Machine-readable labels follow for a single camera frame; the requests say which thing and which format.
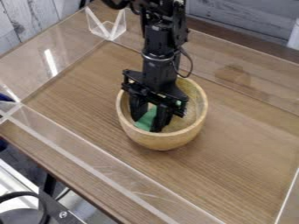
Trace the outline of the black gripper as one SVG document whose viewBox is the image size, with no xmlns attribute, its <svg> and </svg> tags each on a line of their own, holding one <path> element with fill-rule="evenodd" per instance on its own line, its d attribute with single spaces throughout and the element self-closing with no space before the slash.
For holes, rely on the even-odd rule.
<svg viewBox="0 0 299 224">
<path fill-rule="evenodd" d="M 182 101 L 182 109 L 175 115 L 184 116 L 190 97 L 179 89 L 176 79 L 179 75 L 180 56 L 158 59 L 144 56 L 143 71 L 126 69 L 122 88 L 130 94 L 131 116 L 138 121 L 148 110 L 148 102 L 159 105 L 154 117 L 151 131 L 160 132 L 172 120 L 174 113 L 168 106 Z"/>
</svg>

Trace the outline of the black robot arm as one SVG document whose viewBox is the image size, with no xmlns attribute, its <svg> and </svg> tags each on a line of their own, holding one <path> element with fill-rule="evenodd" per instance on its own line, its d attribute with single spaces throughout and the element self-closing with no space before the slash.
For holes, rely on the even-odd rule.
<svg viewBox="0 0 299 224">
<path fill-rule="evenodd" d="M 175 116 L 183 117 L 190 100 L 176 86 L 180 57 L 188 55 L 183 44 L 188 41 L 186 0 L 102 0 L 114 10 L 128 8 L 139 17 L 144 38 L 143 70 L 124 70 L 122 88 L 130 96 L 130 112 L 139 121 L 156 106 L 150 130 L 159 132 Z"/>
</svg>

